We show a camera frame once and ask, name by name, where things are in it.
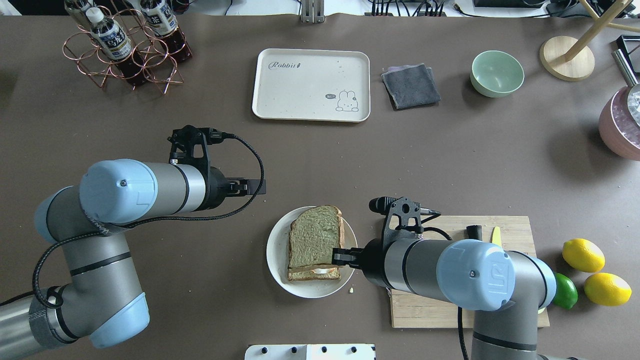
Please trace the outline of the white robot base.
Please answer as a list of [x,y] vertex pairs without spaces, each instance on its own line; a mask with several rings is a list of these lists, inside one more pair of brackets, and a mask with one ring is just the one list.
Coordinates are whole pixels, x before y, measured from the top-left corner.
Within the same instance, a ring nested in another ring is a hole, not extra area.
[[376,360],[374,344],[254,344],[247,347],[245,360]]

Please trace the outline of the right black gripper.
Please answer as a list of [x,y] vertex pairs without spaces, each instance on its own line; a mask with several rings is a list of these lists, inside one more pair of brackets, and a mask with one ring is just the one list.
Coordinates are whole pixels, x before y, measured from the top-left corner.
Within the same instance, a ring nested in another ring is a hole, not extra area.
[[370,240],[364,248],[337,248],[332,251],[332,264],[355,267],[362,271],[365,278],[378,287],[388,288],[384,269],[385,258],[381,239]]

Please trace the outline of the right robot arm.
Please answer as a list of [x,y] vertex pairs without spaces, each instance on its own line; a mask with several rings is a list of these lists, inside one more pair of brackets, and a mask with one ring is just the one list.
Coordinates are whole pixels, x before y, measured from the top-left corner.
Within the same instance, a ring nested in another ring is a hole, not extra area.
[[474,313],[473,360],[549,360],[538,351],[538,310],[557,292],[542,260],[477,239],[375,239],[334,248],[332,262],[361,270],[371,283],[436,299]]

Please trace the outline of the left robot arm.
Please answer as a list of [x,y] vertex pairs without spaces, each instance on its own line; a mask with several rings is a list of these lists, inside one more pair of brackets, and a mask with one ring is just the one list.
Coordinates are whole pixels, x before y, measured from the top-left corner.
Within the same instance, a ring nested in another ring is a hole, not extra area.
[[264,178],[226,178],[206,162],[194,165],[100,161],[78,186],[45,199],[34,215],[46,251],[64,252],[71,282],[39,289],[1,304],[1,358],[18,360],[89,337],[94,347],[116,346],[149,325],[146,294],[125,237],[142,224],[183,220],[225,198],[266,191]]

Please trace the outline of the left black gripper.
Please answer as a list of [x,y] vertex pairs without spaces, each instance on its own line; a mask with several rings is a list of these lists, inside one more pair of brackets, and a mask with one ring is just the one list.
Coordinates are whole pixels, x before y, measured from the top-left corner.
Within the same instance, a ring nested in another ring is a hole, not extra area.
[[216,167],[211,166],[205,177],[206,192],[204,210],[219,207],[226,198],[241,198],[247,195],[266,194],[266,180],[260,178],[227,178]]

